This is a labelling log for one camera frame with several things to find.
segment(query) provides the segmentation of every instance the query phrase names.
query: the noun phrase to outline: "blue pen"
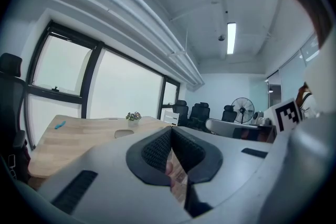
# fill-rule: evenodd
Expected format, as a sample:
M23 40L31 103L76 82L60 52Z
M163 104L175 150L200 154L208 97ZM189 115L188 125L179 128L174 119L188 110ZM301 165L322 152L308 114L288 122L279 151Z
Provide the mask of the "blue pen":
M62 127L62 126L65 124L65 122L66 122L66 121L63 121L61 124L57 124L57 125L55 126L55 129L58 129L58 128Z

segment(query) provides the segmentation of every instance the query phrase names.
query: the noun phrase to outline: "ceiling light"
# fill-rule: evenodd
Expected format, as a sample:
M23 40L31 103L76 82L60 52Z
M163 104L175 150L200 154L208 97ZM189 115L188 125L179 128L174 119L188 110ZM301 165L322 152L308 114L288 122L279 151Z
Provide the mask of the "ceiling light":
M314 57L316 57L317 54L319 54L319 50L316 51L312 56L309 56L309 57L306 59L306 62L309 62L311 59L313 59Z
M227 54L233 54L236 42L236 23L227 24Z

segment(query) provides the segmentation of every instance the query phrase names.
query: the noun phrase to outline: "window frame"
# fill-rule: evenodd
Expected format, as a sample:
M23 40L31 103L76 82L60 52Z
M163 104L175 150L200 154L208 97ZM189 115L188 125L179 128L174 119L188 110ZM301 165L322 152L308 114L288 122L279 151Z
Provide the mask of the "window frame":
M36 72L36 67L38 64L38 60L40 58L41 52L43 50L43 47L46 43L46 40L48 36L54 36L66 41L71 41L72 43L75 43L79 46L83 46L89 49L92 49L92 53L90 55L90 58L88 60L83 81L80 89L79 95L64 93L64 92L57 92L49 89L45 89L39 86L33 85L33 79ZM28 95L32 94L35 96L40 96L52 100L67 102L67 103L74 103L74 104L80 104L81 105L81 118L86 119L87 118L87 108L88 108L88 98L89 98L89 92L90 92L90 86L92 82L92 76L95 71L98 58L101 54L102 49L106 49L109 52L112 52L120 57L125 58L128 61L131 61L137 65L139 65L142 68L148 69L158 75L160 75L162 79L162 85L161 85L161 92L159 94L159 107L158 107L158 117L157 119L161 118L161 111L163 108L172 108L173 105L163 105L163 97L164 97L164 90L165 90L165 84L166 82L171 83L173 85L177 86L176 89L176 97L175 102L179 98L179 92L180 92L180 83L173 80L172 78L169 78L168 76L158 72L157 70L145 65L144 63L128 56L127 54L124 54L123 52L120 52L106 44L104 44L102 41L93 39L91 37L88 37L82 33L79 33L75 30L72 30L66 26L60 25L54 21L50 21L41 34L36 47L34 49L33 55L31 57L27 77L26 77L26 93L24 98L24 121L26 126L26 133L28 137L28 142L31 150L34 150L36 145L33 142L31 132L30 132L30 125L29 125L29 104L28 104Z

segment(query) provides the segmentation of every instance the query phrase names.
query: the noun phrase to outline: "potted plant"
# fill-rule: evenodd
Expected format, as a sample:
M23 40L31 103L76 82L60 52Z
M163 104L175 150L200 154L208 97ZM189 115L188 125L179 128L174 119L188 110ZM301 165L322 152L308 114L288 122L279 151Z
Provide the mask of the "potted plant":
M139 112L134 112L134 113L128 113L126 115L126 120L128 120L128 126L129 127L134 127L139 124L139 121L141 119L141 115Z

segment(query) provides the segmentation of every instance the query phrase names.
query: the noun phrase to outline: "ceiling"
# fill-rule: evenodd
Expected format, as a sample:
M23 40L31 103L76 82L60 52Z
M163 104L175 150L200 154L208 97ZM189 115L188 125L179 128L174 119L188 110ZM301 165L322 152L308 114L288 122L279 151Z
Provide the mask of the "ceiling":
M237 23L234 55L257 55L269 37L278 0L156 0L198 62L225 60L227 23Z

